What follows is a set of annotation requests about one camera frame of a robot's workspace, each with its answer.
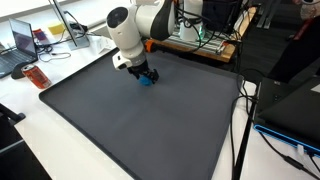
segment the table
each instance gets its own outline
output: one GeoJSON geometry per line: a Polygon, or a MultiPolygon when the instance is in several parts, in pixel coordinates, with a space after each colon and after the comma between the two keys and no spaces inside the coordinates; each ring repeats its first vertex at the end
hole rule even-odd
{"type": "MultiPolygon", "coordinates": [[[[54,47],[54,52],[65,51],[69,51],[66,44],[54,47]]],[[[90,48],[84,48],[71,51],[72,56],[68,59],[49,63],[38,61],[35,65],[55,84],[107,52],[96,55],[90,48]]],[[[28,79],[13,80],[7,76],[0,83],[1,103],[27,116],[15,128],[52,179],[132,179],[83,134],[41,102],[38,95],[42,90],[28,79]]],[[[246,83],[246,87],[249,94],[253,94],[256,88],[252,83],[246,83]]],[[[246,122],[245,101],[242,99],[234,112],[236,156],[246,122]]],[[[228,132],[212,179],[230,179],[231,157],[228,132]]]]}
{"type": "MultiPolygon", "coordinates": [[[[266,136],[266,138],[281,153],[288,155],[301,163],[303,162],[298,158],[297,150],[292,146],[268,136],[266,136]]],[[[304,155],[304,158],[308,166],[313,168],[314,172],[317,172],[309,157],[304,155]]],[[[314,157],[314,161],[317,164],[320,164],[320,158],[314,157]]],[[[267,145],[260,134],[251,128],[241,172],[241,180],[255,179],[313,180],[314,178],[285,162],[267,145]]]]}

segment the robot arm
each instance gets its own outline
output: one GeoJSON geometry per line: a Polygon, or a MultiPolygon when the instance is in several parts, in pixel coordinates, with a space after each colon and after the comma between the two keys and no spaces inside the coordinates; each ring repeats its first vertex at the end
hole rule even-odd
{"type": "Polygon", "coordinates": [[[107,27],[120,50],[113,56],[115,68],[127,68],[137,79],[144,76],[154,84],[159,75],[155,69],[149,69],[141,36],[162,41],[173,33],[173,1],[158,0],[152,5],[118,7],[108,14],[107,27]]]}

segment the black mat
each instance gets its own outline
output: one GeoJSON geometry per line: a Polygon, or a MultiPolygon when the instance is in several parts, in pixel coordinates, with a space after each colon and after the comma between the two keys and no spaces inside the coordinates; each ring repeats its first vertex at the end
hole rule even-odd
{"type": "Polygon", "coordinates": [[[40,99],[135,179],[211,179],[238,96],[236,75],[157,52],[147,57],[160,79],[146,87],[114,69],[115,52],[40,99]]]}

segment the laptop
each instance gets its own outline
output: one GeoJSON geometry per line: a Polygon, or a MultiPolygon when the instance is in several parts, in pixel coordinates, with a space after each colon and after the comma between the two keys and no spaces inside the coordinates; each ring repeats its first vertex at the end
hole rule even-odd
{"type": "Polygon", "coordinates": [[[0,55],[0,79],[9,75],[17,64],[38,60],[29,23],[9,19],[16,48],[0,55]]]}
{"type": "Polygon", "coordinates": [[[263,79],[258,96],[255,130],[320,157],[320,77],[297,88],[263,79]]]}

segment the white cable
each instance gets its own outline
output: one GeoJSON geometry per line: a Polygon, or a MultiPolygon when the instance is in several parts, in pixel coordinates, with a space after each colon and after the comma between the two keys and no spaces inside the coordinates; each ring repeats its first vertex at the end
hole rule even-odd
{"type": "Polygon", "coordinates": [[[306,169],[308,169],[310,172],[312,172],[316,176],[320,176],[319,172],[315,170],[314,165],[313,164],[311,165],[308,161],[306,161],[304,148],[302,145],[298,144],[297,151],[298,151],[298,158],[300,159],[300,162],[302,162],[303,166],[305,166],[306,169]]]}

